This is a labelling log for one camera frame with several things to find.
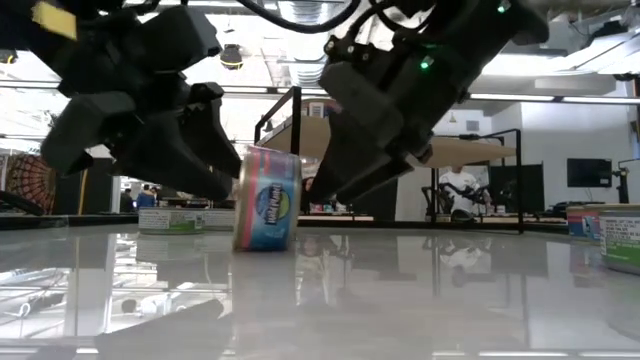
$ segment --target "ceiling duct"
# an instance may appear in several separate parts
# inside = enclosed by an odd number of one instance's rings
[[[340,4],[315,1],[279,1],[282,17],[286,20],[304,25],[314,25],[329,20]],[[324,68],[324,45],[329,33],[298,34],[291,32],[288,36],[292,60],[297,63],[289,65],[291,82],[302,87],[317,86]]]

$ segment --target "metal frame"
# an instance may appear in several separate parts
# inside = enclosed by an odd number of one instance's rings
[[[284,104],[292,100],[292,116],[291,116],[291,147],[290,152],[292,154],[300,155],[300,130],[302,123],[302,89],[294,86],[289,89],[278,102],[258,121],[254,131],[254,144],[258,144],[261,140],[261,130],[278,110],[280,110]],[[508,133],[516,134],[516,203],[518,205],[518,222],[517,223],[473,223],[473,224],[458,224],[458,223],[438,223],[436,221],[435,213],[435,201],[431,202],[432,212],[431,221],[359,221],[359,220],[305,220],[299,219],[298,226],[300,227],[332,227],[332,228],[378,228],[378,229],[443,229],[443,230],[492,230],[492,231],[517,231],[522,234],[525,230],[528,231],[542,231],[542,232],[557,232],[565,234],[567,232],[566,227],[549,226],[542,224],[525,224],[524,213],[522,210],[523,202],[523,187],[522,187],[522,131],[520,129],[511,129],[500,131],[493,134],[484,136],[469,136],[462,135],[457,136],[464,140],[479,140],[479,139],[498,139],[504,146],[504,137],[502,135]],[[437,182],[435,179],[435,171],[431,171],[432,184]]]

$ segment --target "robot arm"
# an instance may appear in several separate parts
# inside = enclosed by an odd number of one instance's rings
[[[52,4],[75,15],[75,39],[31,21],[36,0],[0,0],[0,25],[10,25],[20,37],[13,39],[15,47],[31,50],[51,67],[62,79],[59,91],[70,98],[42,143],[47,163],[63,174],[78,172],[92,164],[85,149],[104,144],[116,159],[114,174],[226,198],[241,161],[220,124],[224,92],[215,83],[189,86],[181,73],[221,51],[205,15],[181,5],[141,24],[137,16],[159,0],[124,8],[123,0],[59,1]],[[335,27],[360,2],[353,0],[324,24],[299,25],[274,18],[251,0],[237,1],[304,33]],[[330,118],[331,141],[310,200],[337,194],[338,201],[350,203],[425,162],[431,129],[465,99],[482,67],[511,39],[546,41],[546,22],[524,1],[370,0],[373,5],[347,35],[325,46],[328,62],[320,85],[343,111]],[[407,16],[432,11],[418,28],[406,29],[384,15],[391,6]],[[374,15],[395,31],[389,51],[355,41]]]

